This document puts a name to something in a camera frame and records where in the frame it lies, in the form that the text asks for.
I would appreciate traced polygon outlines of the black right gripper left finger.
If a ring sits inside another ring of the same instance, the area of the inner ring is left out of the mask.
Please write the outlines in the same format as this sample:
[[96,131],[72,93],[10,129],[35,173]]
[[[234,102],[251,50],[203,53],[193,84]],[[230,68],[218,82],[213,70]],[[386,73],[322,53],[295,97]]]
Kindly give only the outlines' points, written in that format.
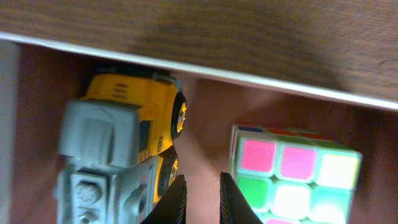
[[186,208],[187,183],[184,175],[178,175],[141,224],[186,224]]

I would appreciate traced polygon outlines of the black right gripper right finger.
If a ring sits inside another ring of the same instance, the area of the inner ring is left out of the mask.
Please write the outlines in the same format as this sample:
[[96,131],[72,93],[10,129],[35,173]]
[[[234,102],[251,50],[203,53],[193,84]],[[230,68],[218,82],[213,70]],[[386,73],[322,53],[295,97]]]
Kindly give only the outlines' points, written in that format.
[[220,223],[262,224],[230,173],[220,174]]

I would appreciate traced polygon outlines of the colourful puzzle cube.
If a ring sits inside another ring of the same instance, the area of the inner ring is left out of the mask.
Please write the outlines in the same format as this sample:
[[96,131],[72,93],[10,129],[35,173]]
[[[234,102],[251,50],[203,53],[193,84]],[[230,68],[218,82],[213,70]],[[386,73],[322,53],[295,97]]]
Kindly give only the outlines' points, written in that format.
[[235,124],[229,172],[263,223],[348,223],[362,157],[304,129]]

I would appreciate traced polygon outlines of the yellow grey toy truck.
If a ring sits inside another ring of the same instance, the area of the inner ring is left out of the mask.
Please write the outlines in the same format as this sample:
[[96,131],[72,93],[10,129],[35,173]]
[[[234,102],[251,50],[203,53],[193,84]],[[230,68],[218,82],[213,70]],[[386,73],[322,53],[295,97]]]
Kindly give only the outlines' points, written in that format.
[[63,117],[57,222],[143,222],[177,176],[174,142],[186,116],[181,81],[169,72],[97,69]]

